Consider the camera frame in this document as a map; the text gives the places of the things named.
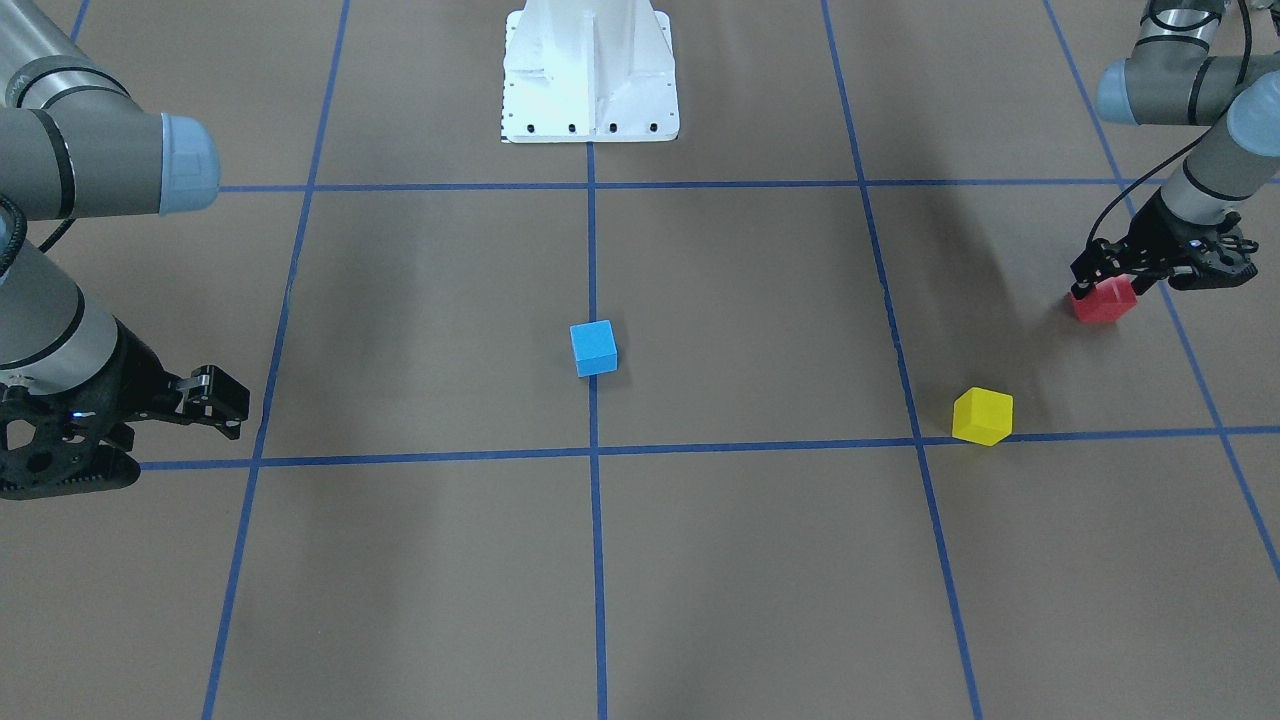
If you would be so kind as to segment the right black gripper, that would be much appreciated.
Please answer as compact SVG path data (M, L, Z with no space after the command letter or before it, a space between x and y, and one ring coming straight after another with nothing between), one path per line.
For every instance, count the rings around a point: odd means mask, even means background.
M215 365L179 378L122 322L106 365L67 395L64 441L132 441L137 421L205 425L238 439L251 409L250 389Z

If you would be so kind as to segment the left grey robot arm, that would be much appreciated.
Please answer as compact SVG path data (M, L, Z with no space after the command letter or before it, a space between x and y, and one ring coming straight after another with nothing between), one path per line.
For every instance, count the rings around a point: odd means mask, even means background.
M1277 174L1277 59L1217 56L1224 1L1149 1L1130 56L1100 78L1100 115L1129 126L1202 128L1175 154L1178 168L1117 241L1092 234L1071 264L1080 302L1112 278L1134 293L1164 281L1180 291L1234 288L1253 279L1257 243L1240 205Z

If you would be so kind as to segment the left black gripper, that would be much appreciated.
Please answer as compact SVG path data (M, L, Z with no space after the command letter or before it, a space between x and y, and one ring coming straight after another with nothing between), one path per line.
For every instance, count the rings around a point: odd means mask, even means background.
M1120 275L1144 275L1153 281L1207 281L1211 259L1194 242L1206 240L1211 227L1178 215L1164 191L1153 193L1134 215L1120 241L1088 240L1070 264L1073 299L1087 297L1093 288Z

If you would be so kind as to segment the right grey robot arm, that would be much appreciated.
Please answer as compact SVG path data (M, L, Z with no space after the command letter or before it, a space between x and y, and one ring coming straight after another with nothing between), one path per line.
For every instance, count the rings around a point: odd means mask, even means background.
M3 4L3 386L74 419L206 424L236 439L248 391L182 378L29 237L35 222L209 208L220 158L193 118L148 113L32 1Z

